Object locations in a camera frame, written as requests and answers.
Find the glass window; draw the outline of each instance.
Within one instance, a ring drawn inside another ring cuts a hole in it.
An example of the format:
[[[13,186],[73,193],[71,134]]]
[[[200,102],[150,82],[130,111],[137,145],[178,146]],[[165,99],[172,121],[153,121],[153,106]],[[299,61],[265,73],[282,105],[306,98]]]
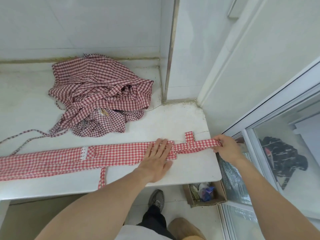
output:
[[[232,230],[237,240],[264,240],[257,218],[253,212],[225,205]]]
[[[278,189],[304,214],[320,216],[320,93],[261,123],[254,132]]]
[[[239,135],[235,138],[235,140],[241,147],[242,153],[250,160],[249,151],[243,136]],[[230,163],[222,160],[221,157],[218,156],[217,158],[227,199],[241,204],[252,205],[248,190],[240,176],[238,169],[236,169]]]

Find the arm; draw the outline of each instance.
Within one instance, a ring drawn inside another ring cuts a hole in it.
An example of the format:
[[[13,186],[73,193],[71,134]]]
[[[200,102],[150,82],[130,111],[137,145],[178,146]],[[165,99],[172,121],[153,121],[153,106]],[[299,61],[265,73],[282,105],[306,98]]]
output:
[[[314,225],[242,155],[233,138],[218,135],[214,139],[222,144],[214,147],[214,152],[234,165],[241,174],[266,240],[320,239],[320,232]]]
[[[166,162],[166,158],[171,146],[161,139],[154,147],[150,144],[138,168],[67,206],[35,240],[113,240],[140,191],[170,169],[172,161]]]

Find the crumpled checkered cloth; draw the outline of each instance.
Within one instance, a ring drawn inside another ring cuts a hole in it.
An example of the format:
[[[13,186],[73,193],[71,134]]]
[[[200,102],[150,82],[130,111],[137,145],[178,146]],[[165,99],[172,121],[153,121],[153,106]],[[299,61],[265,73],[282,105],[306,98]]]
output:
[[[214,139],[194,141],[192,131],[185,133],[186,143],[174,144],[167,160],[177,154],[193,153],[220,146]],[[30,179],[101,168],[99,187],[105,184],[106,167],[139,163],[150,142],[93,145],[0,157],[0,181]]]
[[[57,137],[71,129],[81,137],[101,137],[110,132],[123,133],[125,124],[139,120],[151,101],[152,80],[136,76],[123,64],[102,55],[84,55],[52,66],[55,83],[49,95],[64,104],[66,112],[58,123],[40,137]]]

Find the forearm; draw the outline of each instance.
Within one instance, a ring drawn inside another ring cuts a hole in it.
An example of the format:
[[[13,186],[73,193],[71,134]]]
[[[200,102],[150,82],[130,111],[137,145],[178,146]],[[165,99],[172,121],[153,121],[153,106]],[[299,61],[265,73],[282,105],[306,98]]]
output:
[[[236,165],[266,240],[320,239],[320,232],[245,157]]]
[[[136,169],[102,189],[81,197],[62,210],[36,240],[113,240],[134,199],[149,180],[147,175]]]

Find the lace trim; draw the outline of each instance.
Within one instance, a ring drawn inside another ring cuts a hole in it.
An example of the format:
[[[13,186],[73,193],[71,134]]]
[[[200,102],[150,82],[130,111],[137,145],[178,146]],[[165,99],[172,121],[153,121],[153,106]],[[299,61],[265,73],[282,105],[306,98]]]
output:
[[[80,157],[80,159],[81,159],[81,161],[84,161],[84,160],[86,160],[86,158],[87,158],[87,153],[88,153],[88,146],[84,146],[83,148],[82,148],[82,153],[81,153],[81,157]]]

